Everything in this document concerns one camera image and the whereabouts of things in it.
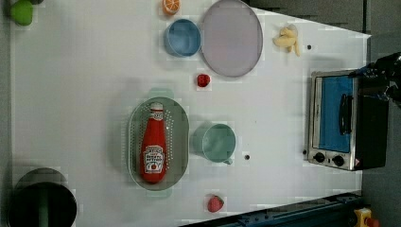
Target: red object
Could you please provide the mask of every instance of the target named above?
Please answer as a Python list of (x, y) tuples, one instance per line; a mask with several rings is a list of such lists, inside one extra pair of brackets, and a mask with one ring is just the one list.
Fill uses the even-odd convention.
[(366, 218), (365, 224), (367, 224), (369, 227), (380, 227), (380, 223), (378, 222), (378, 219)]
[(210, 83), (210, 77), (209, 77), (208, 75), (206, 75), (206, 74), (200, 74), (200, 75), (198, 76), (197, 81), (198, 81), (198, 86), (200, 86), (200, 87), (206, 87), (207, 84)]
[(213, 196), (209, 202), (207, 203), (207, 210), (215, 213), (219, 211), (224, 205), (224, 201), (218, 197), (218, 196)]
[(166, 174), (166, 137), (163, 105), (150, 105), (150, 116), (140, 154), (140, 173), (148, 183), (160, 182)]

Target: white countertop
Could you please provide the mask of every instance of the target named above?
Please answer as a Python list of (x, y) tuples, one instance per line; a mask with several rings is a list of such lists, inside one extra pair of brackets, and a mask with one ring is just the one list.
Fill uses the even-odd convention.
[[(167, 19), (159, 0), (52, 0), (35, 8), (31, 26), (13, 26), (14, 184), (38, 166), (56, 168), (76, 195), (77, 226), (88, 227), (184, 225), (360, 190), (361, 172), (314, 166), (302, 150), (311, 72), (363, 66), (368, 36), (255, 9), (261, 60), (250, 74), (227, 79), (200, 53), (176, 59), (163, 48), (169, 24), (187, 18), (200, 25), (213, 2), (183, 0)], [(272, 43), (287, 23), (298, 27), (300, 58)], [(197, 91), (199, 73), (212, 77), (206, 91)], [(136, 185), (125, 165), (125, 130), (152, 87), (174, 92), (190, 134), (204, 120), (232, 126), (234, 163), (212, 164), (190, 148), (171, 195), (150, 197)], [(203, 205), (210, 193), (225, 199), (217, 214)]]

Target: orange fruit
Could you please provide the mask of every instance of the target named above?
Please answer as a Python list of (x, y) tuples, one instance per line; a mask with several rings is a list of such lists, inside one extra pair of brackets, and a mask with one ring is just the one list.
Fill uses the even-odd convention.
[(180, 9), (180, 0), (162, 0), (163, 12), (167, 15), (174, 15)]

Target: ketchup bottle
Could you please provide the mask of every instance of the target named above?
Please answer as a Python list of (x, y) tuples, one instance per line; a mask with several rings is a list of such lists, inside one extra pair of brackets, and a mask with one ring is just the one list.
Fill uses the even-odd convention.
[(140, 155), (140, 173), (148, 183), (158, 183), (166, 174), (166, 138), (163, 105), (150, 104), (150, 116)]

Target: toaster oven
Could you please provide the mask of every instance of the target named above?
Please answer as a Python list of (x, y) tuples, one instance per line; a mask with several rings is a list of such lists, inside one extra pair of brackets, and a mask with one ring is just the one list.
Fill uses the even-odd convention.
[(314, 72), (307, 158), (310, 163), (359, 170), (386, 163), (389, 103), (360, 96), (352, 71)]

